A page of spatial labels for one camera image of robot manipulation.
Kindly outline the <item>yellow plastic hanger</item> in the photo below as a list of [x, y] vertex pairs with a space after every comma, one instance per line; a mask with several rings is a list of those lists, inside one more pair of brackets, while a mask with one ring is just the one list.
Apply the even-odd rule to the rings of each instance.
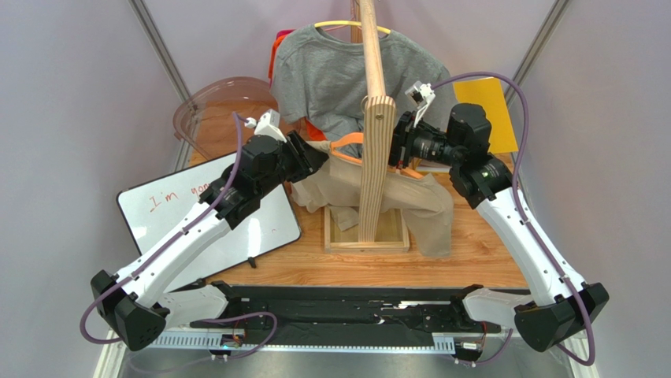
[[[356, 21], [356, 20], [328, 20], [328, 21], [322, 21], [322, 22], [317, 22], [313, 25], [315, 28], [325, 28], [325, 27], [358, 27], [362, 28], [361, 21]], [[381, 26], [376, 27], [378, 32], [384, 33], [384, 34], [390, 34], [391, 29], [389, 28], [384, 28]]]

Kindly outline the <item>orange cloth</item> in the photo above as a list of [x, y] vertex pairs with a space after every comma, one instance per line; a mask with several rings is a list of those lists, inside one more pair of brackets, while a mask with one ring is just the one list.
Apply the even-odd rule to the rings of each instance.
[[[269, 59], [269, 70], [268, 70], [268, 78], [269, 81], [272, 82], [273, 79], [273, 71], [274, 71], [274, 63], [275, 63], [275, 58], [276, 58], [276, 52], [280, 46], [280, 44], [283, 42], [283, 40], [286, 38], [284, 36], [281, 39], [275, 39], [273, 42], [272, 48], [271, 48], [271, 53], [270, 53], [270, 59]], [[298, 122], [298, 128], [308, 135], [310, 140], [313, 141], [325, 141], [327, 138], [325, 137], [324, 133], [317, 129], [309, 120], [306, 118], [302, 118]]]

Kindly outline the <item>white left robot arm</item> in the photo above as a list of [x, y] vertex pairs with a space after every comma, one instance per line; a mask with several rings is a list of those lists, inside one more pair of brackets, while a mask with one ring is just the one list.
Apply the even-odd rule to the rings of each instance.
[[114, 274], [102, 270], [94, 275], [94, 301], [80, 320], [82, 336], [102, 343], [86, 329], [92, 312], [114, 330], [115, 341], [131, 351], [148, 347], [168, 328], [217, 319], [231, 297], [225, 289], [209, 284], [169, 292], [168, 286], [203, 251], [259, 210], [265, 196], [285, 183], [312, 176], [328, 159], [297, 132], [280, 139], [254, 135], [239, 141], [233, 164], [157, 245]]

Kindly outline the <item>clear pink plastic bowl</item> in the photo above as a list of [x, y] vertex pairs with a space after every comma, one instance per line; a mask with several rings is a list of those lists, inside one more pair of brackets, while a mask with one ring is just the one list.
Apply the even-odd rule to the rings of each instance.
[[178, 106], [172, 117], [175, 137], [192, 147], [191, 164], [195, 165], [235, 150], [234, 112], [257, 119], [276, 108], [264, 80], [248, 76], [218, 80]]

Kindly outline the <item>pink cloth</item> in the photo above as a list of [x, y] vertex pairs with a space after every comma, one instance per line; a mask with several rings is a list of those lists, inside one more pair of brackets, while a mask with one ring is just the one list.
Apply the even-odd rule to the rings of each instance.
[[278, 31], [278, 32], [276, 33], [276, 39], [281, 39], [281, 38], [283, 38], [284, 36], [289, 35], [289, 34], [292, 33], [293, 31], [294, 31], [294, 29], [283, 29], [283, 30], [280, 30], [280, 31]]

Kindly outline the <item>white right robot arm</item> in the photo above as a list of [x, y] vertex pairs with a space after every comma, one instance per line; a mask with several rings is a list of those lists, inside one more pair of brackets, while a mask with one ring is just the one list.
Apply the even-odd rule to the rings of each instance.
[[601, 283], [584, 280], [528, 213], [512, 172], [489, 151], [491, 130], [476, 104], [454, 106], [446, 131], [407, 111], [394, 128], [389, 164], [405, 168], [419, 158], [448, 166], [453, 188], [491, 226], [522, 272], [529, 295], [467, 287], [457, 306], [468, 321], [512, 328], [539, 352], [561, 347], [579, 332], [593, 347], [593, 322], [610, 296]]

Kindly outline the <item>wooden clothes rack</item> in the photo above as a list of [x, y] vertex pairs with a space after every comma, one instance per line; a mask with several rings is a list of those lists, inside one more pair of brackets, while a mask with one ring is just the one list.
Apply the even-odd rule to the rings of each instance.
[[386, 93], [375, 6], [372, 1], [360, 1], [355, 9], [362, 24], [367, 85], [363, 105], [365, 126], [359, 223], [342, 232], [332, 223], [330, 209], [324, 209], [324, 250], [329, 253], [404, 253], [410, 248], [410, 237], [401, 213], [398, 210], [380, 211], [396, 105]]

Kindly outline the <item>grey t shirt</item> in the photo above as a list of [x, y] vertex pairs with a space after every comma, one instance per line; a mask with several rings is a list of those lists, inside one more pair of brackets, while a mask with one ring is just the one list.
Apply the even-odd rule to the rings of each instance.
[[[415, 110], [406, 90], [451, 77], [445, 65], [405, 35], [379, 39], [384, 85], [397, 114]], [[364, 48], [313, 25], [294, 30], [276, 49], [270, 92], [285, 122], [309, 121], [328, 140], [362, 132], [361, 102], [368, 94]]]

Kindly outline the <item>white board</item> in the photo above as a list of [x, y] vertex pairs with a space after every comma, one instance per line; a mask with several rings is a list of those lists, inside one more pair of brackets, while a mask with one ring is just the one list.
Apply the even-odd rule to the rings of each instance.
[[[216, 158], [192, 168], [163, 176], [122, 191], [117, 205], [141, 254], [145, 254], [183, 220], [199, 195], [234, 163], [235, 155]], [[223, 239], [204, 250], [171, 284], [176, 291], [249, 258], [298, 240], [302, 232], [295, 211], [283, 187], [261, 200], [260, 209], [246, 218]]]

